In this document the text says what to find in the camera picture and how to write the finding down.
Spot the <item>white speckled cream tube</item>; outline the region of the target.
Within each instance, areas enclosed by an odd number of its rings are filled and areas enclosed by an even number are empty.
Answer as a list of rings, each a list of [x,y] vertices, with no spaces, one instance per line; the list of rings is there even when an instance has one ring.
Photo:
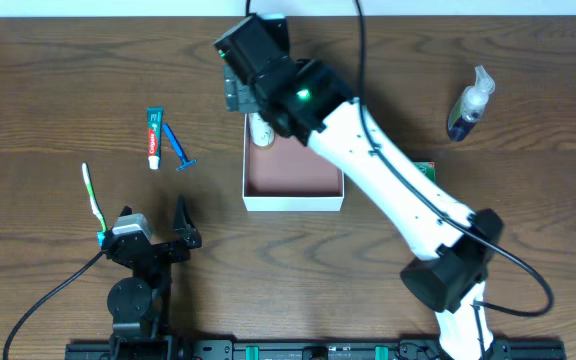
[[[249,113],[247,117],[251,142],[260,148],[271,147],[275,139],[272,127],[263,120],[259,113]]]

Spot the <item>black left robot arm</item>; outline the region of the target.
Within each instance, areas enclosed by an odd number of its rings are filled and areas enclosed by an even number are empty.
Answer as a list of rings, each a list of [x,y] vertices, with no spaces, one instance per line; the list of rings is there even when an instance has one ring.
[[[101,249],[107,258],[132,271],[107,296],[113,318],[107,359],[190,357],[187,343],[169,326],[172,265],[188,261],[190,251],[202,246],[182,196],[177,200],[173,231],[174,240],[152,243],[152,230],[145,216],[126,206],[105,233]]]

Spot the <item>clear pump bottle purple liquid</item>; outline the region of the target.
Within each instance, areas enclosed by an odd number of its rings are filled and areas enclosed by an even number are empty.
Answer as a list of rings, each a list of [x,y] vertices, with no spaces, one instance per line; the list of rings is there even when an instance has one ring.
[[[495,81],[483,65],[475,67],[475,83],[467,86],[447,119],[447,134],[451,141],[461,142],[483,118]]]

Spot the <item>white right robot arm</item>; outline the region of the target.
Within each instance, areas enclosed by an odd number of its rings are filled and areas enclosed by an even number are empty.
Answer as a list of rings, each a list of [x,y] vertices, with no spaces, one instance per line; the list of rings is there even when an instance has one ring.
[[[400,277],[436,314],[446,356],[490,358],[483,293],[503,229],[499,216],[472,211],[422,174],[332,67],[293,60],[284,20],[250,15],[214,46],[274,132],[343,171],[400,232],[415,256]]]

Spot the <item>green Dettol soap bar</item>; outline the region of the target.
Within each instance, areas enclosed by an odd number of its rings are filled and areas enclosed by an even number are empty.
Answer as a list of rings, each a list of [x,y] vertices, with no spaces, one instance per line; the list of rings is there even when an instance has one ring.
[[[436,182],[436,167],[432,161],[415,162],[414,165],[423,173],[431,182]]]

